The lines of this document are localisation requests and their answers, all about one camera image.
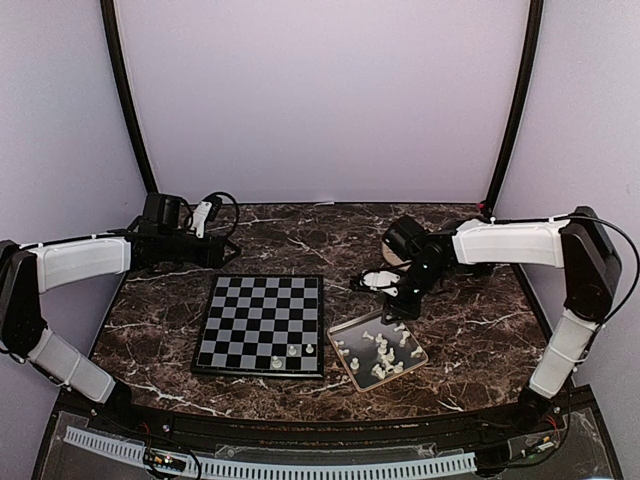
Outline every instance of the lavender wall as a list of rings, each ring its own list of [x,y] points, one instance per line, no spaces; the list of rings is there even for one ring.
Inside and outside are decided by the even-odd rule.
[[[99,2],[0,0],[0,239],[103,231],[140,212]],[[117,278],[47,293],[53,329],[87,352]],[[0,478],[27,479],[57,390],[0,358]]]
[[[161,190],[476,202],[527,0],[119,1]]]
[[[501,216],[547,215],[591,205],[640,244],[640,4],[548,0],[540,46]],[[620,291],[633,258],[624,261]],[[527,270],[551,319],[563,275]],[[590,383],[626,478],[640,478],[640,294],[598,337],[577,379]]]

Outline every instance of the curved black frame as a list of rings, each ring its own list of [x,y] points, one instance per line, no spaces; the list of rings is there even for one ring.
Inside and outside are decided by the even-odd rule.
[[[111,57],[111,66],[113,68],[113,76],[118,87],[120,96],[120,104],[122,113],[127,123],[131,145],[136,155],[136,161],[140,170],[140,175],[144,181],[147,192],[157,192],[158,185],[151,169],[149,157],[145,149],[144,140],[142,138],[140,124],[133,105],[133,97],[127,77],[127,69],[124,63],[122,53],[122,45],[120,43],[120,35],[118,33],[118,21],[115,13],[114,0],[100,0],[102,7],[102,19],[104,21],[104,31],[109,47],[109,55]],[[507,126],[502,139],[502,146],[493,171],[493,177],[489,185],[486,199],[482,202],[483,211],[491,214],[495,208],[500,189],[504,183],[511,154],[515,145],[518,129],[520,128],[520,120],[529,90],[531,80],[531,72],[533,70],[533,61],[538,44],[538,35],[540,33],[540,25],[542,23],[542,8],[544,0],[530,0],[529,18],[527,20],[527,30],[524,37],[524,45],[522,49],[522,57],[520,59],[520,68],[518,70],[518,79],[516,81],[511,110],[507,119]]]
[[[138,169],[144,182],[147,193],[157,193],[158,184],[151,169],[149,156],[144,146],[142,131],[138,123],[138,116],[133,105],[133,96],[131,95],[131,87],[129,86],[129,78],[127,77],[127,68],[124,63],[124,55],[122,54],[122,45],[120,43],[120,34],[118,33],[118,19],[116,17],[116,8],[113,0],[100,0],[102,9],[102,21],[104,23],[104,33],[107,38],[107,47],[109,48],[109,57],[111,58],[111,68],[113,69],[113,78],[116,81],[118,96],[120,97],[120,106],[124,121],[129,131],[129,139],[133,147],[133,153],[136,156]]]
[[[538,35],[540,34],[540,25],[542,24],[542,7],[544,0],[531,0],[529,3],[529,18],[527,20],[527,31],[524,36],[524,45],[522,47],[522,57],[520,59],[520,69],[518,70],[518,79],[516,80],[516,88],[513,92],[513,101],[511,102],[511,110],[507,119],[507,126],[504,131],[500,153],[496,167],[493,171],[493,177],[489,184],[489,191],[486,199],[482,202],[483,210],[486,214],[491,214],[498,201],[500,189],[507,175],[511,154],[516,143],[520,121],[522,120],[522,112],[524,104],[527,100],[527,92],[529,91],[529,83],[531,81],[531,72],[533,71],[533,61],[536,56],[536,47],[538,46]]]

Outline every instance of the black cable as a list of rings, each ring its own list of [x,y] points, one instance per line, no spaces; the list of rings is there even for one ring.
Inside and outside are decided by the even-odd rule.
[[[185,451],[191,458],[193,458],[193,461],[195,462],[196,467],[198,468],[198,475],[196,476],[196,480],[200,480],[202,478],[202,464],[200,463],[200,460],[198,460],[198,457],[196,457],[196,455],[193,453],[193,451],[190,448],[185,447],[184,445],[176,442],[175,440],[171,440],[170,438],[161,437],[160,435],[154,435],[153,433],[138,432],[138,431],[133,430],[131,428],[125,427],[124,425],[121,425],[119,422],[115,421],[113,418],[109,417],[109,415],[106,415],[106,414],[101,415],[101,418],[104,418],[104,419],[108,420],[109,422],[111,422],[116,427],[118,427],[118,428],[120,428],[120,429],[122,429],[122,430],[124,430],[126,432],[129,432],[130,434],[147,437],[149,439],[156,439],[156,440],[168,442],[168,443],[176,446],[178,448],[178,450]]]
[[[233,220],[233,225],[231,226],[231,229],[224,235],[224,238],[228,239],[229,237],[231,237],[231,235],[235,233],[236,229],[238,228],[238,224],[240,223],[240,206],[238,205],[238,202],[236,201],[236,199],[233,198],[233,196],[227,192],[211,193],[204,198],[203,202],[213,202],[213,199],[215,197],[227,198],[233,204],[233,208],[235,210],[236,217]]]

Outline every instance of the brown marble surface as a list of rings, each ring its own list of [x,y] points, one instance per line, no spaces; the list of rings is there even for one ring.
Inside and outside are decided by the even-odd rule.
[[[227,207],[223,213],[228,215]],[[252,205],[233,240],[243,255],[224,273],[322,274],[325,328],[380,308],[349,278],[384,265],[380,237],[403,214],[437,229],[474,215],[465,205]],[[224,229],[213,224],[210,230]],[[213,270],[161,265],[129,275],[93,360],[128,383],[134,402],[172,411],[286,421],[407,419],[513,402],[545,341],[509,266],[489,277],[451,274],[407,322],[428,365],[358,393],[325,336],[325,380],[193,375],[189,371]]]

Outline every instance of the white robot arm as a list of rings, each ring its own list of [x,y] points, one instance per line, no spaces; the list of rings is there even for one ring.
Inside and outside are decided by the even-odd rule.
[[[50,244],[0,242],[0,339],[6,347],[2,353],[20,363],[28,360],[57,385],[77,390],[97,404],[126,408],[128,387],[49,328],[40,312],[39,295],[161,261],[219,268],[240,254],[228,235],[204,232],[222,204],[216,194],[203,200],[181,227],[179,211],[185,203],[179,197],[150,194],[143,214],[128,229]]]
[[[621,273],[620,257],[601,225],[593,221],[597,218],[591,208],[579,207],[568,216],[535,221],[476,218],[428,232],[405,216],[387,230],[383,245],[399,262],[410,263],[409,268],[394,274],[391,284],[390,277],[379,272],[364,275],[356,284],[383,291],[392,313],[416,319],[422,297],[447,268],[528,263],[564,269],[565,309],[520,396],[524,423],[535,423],[581,361],[612,307]]]

